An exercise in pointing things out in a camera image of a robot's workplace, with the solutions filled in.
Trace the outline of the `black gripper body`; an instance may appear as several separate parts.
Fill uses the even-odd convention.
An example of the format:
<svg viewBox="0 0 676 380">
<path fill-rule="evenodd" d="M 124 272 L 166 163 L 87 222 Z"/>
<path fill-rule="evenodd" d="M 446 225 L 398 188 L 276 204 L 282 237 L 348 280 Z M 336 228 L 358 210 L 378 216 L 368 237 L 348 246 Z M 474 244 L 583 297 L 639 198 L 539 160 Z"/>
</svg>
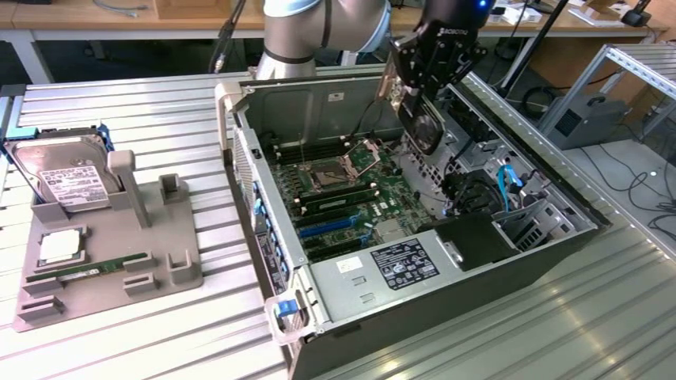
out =
<svg viewBox="0 0 676 380">
<path fill-rule="evenodd" d="M 462 55 L 476 42 L 495 3 L 484 0 L 424 1 L 414 31 L 394 37 L 392 46 L 422 55 L 432 55 L 436 48 L 447 54 Z"/>
</svg>

